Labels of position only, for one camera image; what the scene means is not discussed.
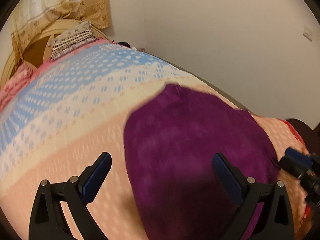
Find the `wall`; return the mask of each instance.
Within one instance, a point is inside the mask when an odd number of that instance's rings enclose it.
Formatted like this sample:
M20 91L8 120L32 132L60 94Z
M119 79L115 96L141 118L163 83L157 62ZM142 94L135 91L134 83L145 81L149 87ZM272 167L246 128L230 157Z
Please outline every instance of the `wall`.
M145 48L143 0L110 0L112 26L103 32L115 42Z
M303 0L144 0L147 51L256 114L320 121L320 27Z

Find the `curved headboard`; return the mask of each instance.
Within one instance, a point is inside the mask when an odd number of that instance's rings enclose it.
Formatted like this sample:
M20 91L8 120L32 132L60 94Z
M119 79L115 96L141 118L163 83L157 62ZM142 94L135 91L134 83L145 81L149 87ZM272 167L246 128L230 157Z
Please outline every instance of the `curved headboard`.
M57 36L68 29L72 29L76 27L81 21L71 20L71 19L62 19L56 20L52 25L48 28L44 29L41 34L35 37L32 43L26 48L23 53L23 58L25 61L30 62L35 67L39 67L43 61L46 61L48 56L46 54L50 54L50 48L47 46L47 41L50 37ZM92 26L92 30L97 38L107 37ZM10 77L14 74L14 52L12 51L2 72L1 80L0 80L0 89L2 89L5 83L10 79Z

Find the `striped pillow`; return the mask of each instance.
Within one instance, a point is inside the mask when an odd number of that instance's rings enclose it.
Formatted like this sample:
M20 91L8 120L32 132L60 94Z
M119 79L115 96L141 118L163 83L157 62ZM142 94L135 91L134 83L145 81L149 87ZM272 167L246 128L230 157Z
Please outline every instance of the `striped pillow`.
M48 45L51 46L51 60L56 60L96 39L97 37L91 28L91 22L86 21L80 23L74 29L63 32L48 43Z

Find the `blue gripper pad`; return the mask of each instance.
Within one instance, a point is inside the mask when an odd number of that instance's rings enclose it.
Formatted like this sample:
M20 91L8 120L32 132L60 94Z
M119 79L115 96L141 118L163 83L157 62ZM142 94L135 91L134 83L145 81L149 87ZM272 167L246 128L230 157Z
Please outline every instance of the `blue gripper pad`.
M306 170L310 170L313 165L313 160L310 157L308 157L308 156L302 154L301 152L298 152L292 148L287 148L285 150L285 156L293 159L294 161L296 161L300 165L303 165L306 168Z
M212 168L232 203L240 207L243 202L241 185L218 154L212 159Z
M82 187L81 201L84 205L93 202L103 181L108 175L111 168L111 155L107 153L96 166L91 176L87 179Z

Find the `mattress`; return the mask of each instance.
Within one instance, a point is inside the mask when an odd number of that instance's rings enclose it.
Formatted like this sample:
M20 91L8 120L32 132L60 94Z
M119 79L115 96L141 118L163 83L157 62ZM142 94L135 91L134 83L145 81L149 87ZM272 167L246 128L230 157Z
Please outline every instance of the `mattress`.
M0 114L0 206L22 239L28 239L40 181L57 183L79 175L102 152L112 155L112 168L88 210L109 239L147 239L126 172L123 130L130 113L167 83L216 95L237 108L192 74L108 41L64 57L9 103ZM253 117L269 136L278 159L287 147L306 151L288 123ZM298 224L303 193L296 181L285 174L279 177L290 185ZM82 239L62 205L74 237Z

